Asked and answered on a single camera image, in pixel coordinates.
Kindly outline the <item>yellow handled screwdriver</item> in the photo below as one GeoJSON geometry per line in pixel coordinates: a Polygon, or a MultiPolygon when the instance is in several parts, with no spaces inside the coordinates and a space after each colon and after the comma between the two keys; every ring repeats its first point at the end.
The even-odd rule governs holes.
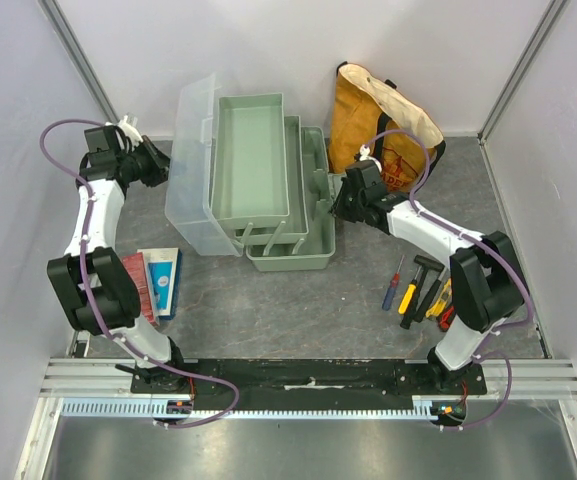
{"type": "Polygon", "coordinates": [[[398,313],[400,315],[404,315],[410,305],[410,302],[412,300],[412,297],[414,295],[414,292],[417,288],[418,282],[420,277],[422,276],[423,273],[423,267],[419,266],[417,268],[417,271],[413,277],[413,279],[410,281],[410,283],[408,284],[408,287],[406,289],[406,292],[404,293],[404,296],[400,302],[399,308],[398,308],[398,313]]]}

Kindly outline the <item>claw hammer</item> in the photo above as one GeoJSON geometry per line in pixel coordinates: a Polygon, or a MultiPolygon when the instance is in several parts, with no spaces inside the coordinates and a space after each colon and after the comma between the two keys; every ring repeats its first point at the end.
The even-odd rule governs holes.
{"type": "Polygon", "coordinates": [[[426,293],[426,295],[422,299],[421,303],[418,306],[417,311],[414,314],[413,320],[415,322],[420,323],[425,318],[426,312],[431,307],[433,301],[435,300],[435,297],[437,296],[439,289],[442,286],[442,283],[444,281],[444,278],[446,277],[448,272],[449,272],[449,269],[447,267],[445,267],[439,273],[439,275],[434,280],[434,282],[431,284],[428,292],[426,293]]]}

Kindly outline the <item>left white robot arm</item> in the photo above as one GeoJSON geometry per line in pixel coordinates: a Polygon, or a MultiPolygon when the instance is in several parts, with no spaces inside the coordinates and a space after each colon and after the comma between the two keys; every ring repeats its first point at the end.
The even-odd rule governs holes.
{"type": "Polygon", "coordinates": [[[190,383],[183,356],[142,314],[138,288],[114,250],[129,186],[166,182],[170,159],[130,116],[86,126],[88,150],[72,174],[78,217],[64,254],[47,264],[49,281],[75,331],[120,346],[135,361],[133,378],[148,390],[179,392],[190,383]]]}

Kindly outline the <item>green plastic tool box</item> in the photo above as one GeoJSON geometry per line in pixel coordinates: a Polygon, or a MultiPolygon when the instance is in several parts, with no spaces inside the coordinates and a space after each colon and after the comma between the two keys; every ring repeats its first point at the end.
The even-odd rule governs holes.
{"type": "Polygon", "coordinates": [[[265,273],[325,269],[336,251],[321,128],[280,92],[234,95],[216,75],[179,95],[164,212],[202,256],[246,256],[265,273]]]}

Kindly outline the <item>blue red screwdriver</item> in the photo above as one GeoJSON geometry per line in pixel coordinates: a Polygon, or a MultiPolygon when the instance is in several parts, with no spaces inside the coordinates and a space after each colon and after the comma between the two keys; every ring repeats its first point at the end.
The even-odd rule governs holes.
{"type": "Polygon", "coordinates": [[[401,269],[404,263],[404,259],[405,256],[402,256],[400,259],[400,262],[398,264],[398,267],[392,277],[392,279],[390,280],[390,283],[388,285],[388,288],[386,290],[386,293],[384,295],[384,299],[382,301],[382,305],[381,308],[383,311],[389,311],[392,307],[392,303],[395,297],[395,293],[400,281],[400,274],[401,274],[401,269]]]}

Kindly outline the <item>black rubber mallet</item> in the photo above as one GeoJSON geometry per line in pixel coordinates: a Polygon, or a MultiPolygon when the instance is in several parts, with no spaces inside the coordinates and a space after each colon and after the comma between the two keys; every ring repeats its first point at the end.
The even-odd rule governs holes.
{"type": "Polygon", "coordinates": [[[414,292],[414,295],[412,297],[412,300],[410,302],[410,305],[409,305],[406,313],[404,315],[401,315],[400,327],[405,329],[405,330],[408,330],[412,325],[413,317],[414,317],[414,314],[417,311],[417,307],[418,307],[419,296],[421,294],[422,287],[423,287],[423,284],[426,280],[428,273],[429,272],[440,273],[443,270],[443,265],[440,262],[438,262],[432,258],[422,256],[422,255],[416,255],[415,256],[414,264],[417,266],[417,268],[419,266],[422,266],[423,267],[423,273],[419,279],[417,288],[414,292]]]}

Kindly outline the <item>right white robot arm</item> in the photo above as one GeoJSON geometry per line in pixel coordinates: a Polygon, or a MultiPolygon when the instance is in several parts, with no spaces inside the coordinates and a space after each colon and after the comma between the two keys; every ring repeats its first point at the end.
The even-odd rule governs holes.
{"type": "Polygon", "coordinates": [[[457,387],[487,338],[510,328],[508,318],[520,307],[532,321],[534,304],[510,238],[463,229],[423,208],[410,193],[390,192],[374,160],[346,168],[331,213],[407,241],[449,271],[455,318],[427,357],[425,377],[433,391],[457,387]]]}

